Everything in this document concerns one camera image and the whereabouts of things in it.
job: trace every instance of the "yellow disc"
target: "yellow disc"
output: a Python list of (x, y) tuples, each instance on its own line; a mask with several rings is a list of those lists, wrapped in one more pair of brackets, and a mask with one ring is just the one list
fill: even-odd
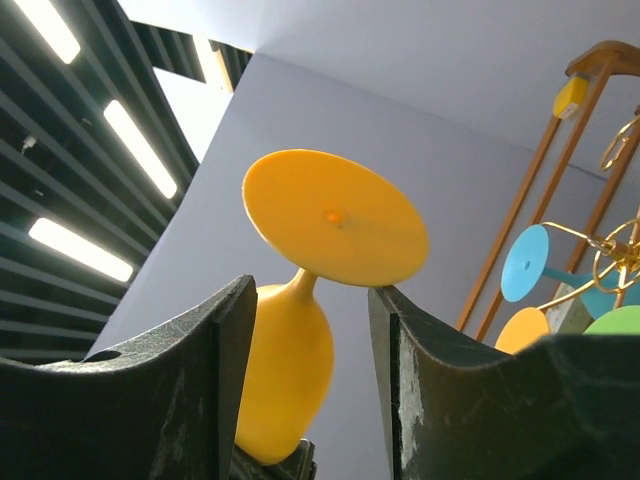
[(496, 348), (505, 353), (517, 353), (543, 335), (548, 335), (547, 317), (537, 308), (529, 307), (516, 313), (500, 332)]
[(392, 285), (415, 274), (427, 258), (427, 229), (407, 197), (380, 175), (336, 155), (267, 155), (247, 172), (243, 199), (267, 243), (335, 282)]

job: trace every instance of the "wooden frame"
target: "wooden frame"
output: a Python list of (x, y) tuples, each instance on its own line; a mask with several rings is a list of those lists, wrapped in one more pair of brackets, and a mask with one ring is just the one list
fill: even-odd
[[(542, 197), (536, 205), (534, 213), (529, 221), (529, 225), (539, 223), (542, 220), (542, 217), (553, 198), (553, 194), (558, 188), (562, 175), (569, 165), (578, 141), (587, 126), (589, 118), (591, 117), (593, 110), (595, 109), (598, 100), (607, 85), (609, 77), (612, 75), (632, 75), (640, 77), (640, 49), (622, 42), (601, 42), (569, 63), (565, 73), (567, 76), (571, 76), (574, 73), (584, 73), (593, 77), (594, 82), (587, 94), (587, 98), (578, 112), (578, 118), (576, 119), (573, 129), (560, 153), (560, 156), (558, 157), (557, 163), (547, 185), (545, 186)], [(466, 327), (471, 314), (473, 313), (474, 307), (482, 294), (483, 287), (496, 266), (498, 256), (500, 255), (509, 233), (522, 210), (524, 201), (540, 171), (561, 123), (562, 120), (552, 116), (547, 124), (547, 128), (542, 136), (540, 144), (538, 145), (538, 149), (536, 150), (531, 164), (529, 165), (529, 169), (525, 174), (516, 197), (511, 204), (502, 227), (491, 247), (482, 270), (480, 271), (480, 275), (478, 276), (478, 279), (465, 302), (460, 317), (458, 318), (456, 328), (459, 330), (463, 330)], [(635, 150), (638, 147), (638, 143), (640, 143), (640, 129), (636, 128), (630, 135), (629, 145), (626, 147), (624, 154), (621, 155), (612, 174), (607, 179), (603, 192), (600, 195), (600, 198), (598, 199), (598, 202), (584, 229), (585, 233), (594, 233), (598, 227), (602, 217), (604, 216), (604, 212), (609, 206), (609, 203), (611, 202), (611, 199), (624, 176)], [(579, 243), (574, 249), (567, 265), (569, 271), (572, 271), (577, 267), (578, 263), (584, 256), (585, 250), (586, 242)], [(477, 340), (481, 341), (484, 339), (489, 327), (491, 326), (493, 318), (502, 304), (502, 300), (502, 293), (498, 288), (493, 293), (489, 308), (475, 333), (475, 338)]]

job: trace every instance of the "dark ceiling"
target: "dark ceiling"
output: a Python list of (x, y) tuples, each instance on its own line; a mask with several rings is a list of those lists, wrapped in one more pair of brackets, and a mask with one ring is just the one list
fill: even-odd
[[(3, 26), (0, 356), (82, 358), (126, 292), (28, 235), (40, 217), (142, 266), (198, 167), (152, 68), (204, 81), (190, 35), (130, 22), (116, 0), (51, 2), (81, 46), (65, 64), (12, 0)], [(220, 50), (232, 87), (250, 54)], [(117, 99), (178, 184), (165, 198), (107, 123)], [(32, 136), (36, 143), (25, 147)]]

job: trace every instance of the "black object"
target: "black object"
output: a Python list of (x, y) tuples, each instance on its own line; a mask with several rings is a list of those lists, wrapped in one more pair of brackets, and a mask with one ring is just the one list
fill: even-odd
[(83, 362), (0, 358), (0, 478), (227, 480), (256, 302), (244, 276)]
[(395, 287), (370, 290), (369, 315), (395, 480), (640, 478), (640, 337), (511, 356)]
[(260, 467), (250, 456), (236, 447), (231, 462), (230, 480), (314, 480), (313, 443), (302, 440), (289, 457), (277, 465)]

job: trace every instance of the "ceiling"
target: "ceiling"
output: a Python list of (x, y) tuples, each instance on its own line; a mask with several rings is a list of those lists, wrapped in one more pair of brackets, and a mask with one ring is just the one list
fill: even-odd
[[(603, 40), (640, 46), (638, 0), (120, 3), (134, 20), (206, 33), (532, 150), (569, 61)], [(611, 84), (574, 155), (594, 172), (594, 152), (640, 103), (639, 80)]]
[[(116, 0), (52, 4), (81, 46), (68, 65), (14, 2), (0, 5), (0, 356), (28, 363), (83, 358), (120, 302), (199, 165), (159, 77), (205, 85), (191, 36), (134, 24)], [(235, 86), (250, 55), (209, 46)], [(171, 199), (108, 124), (113, 99), (175, 180)], [(114, 280), (35, 241), (40, 217), (126, 260), (134, 276)]]

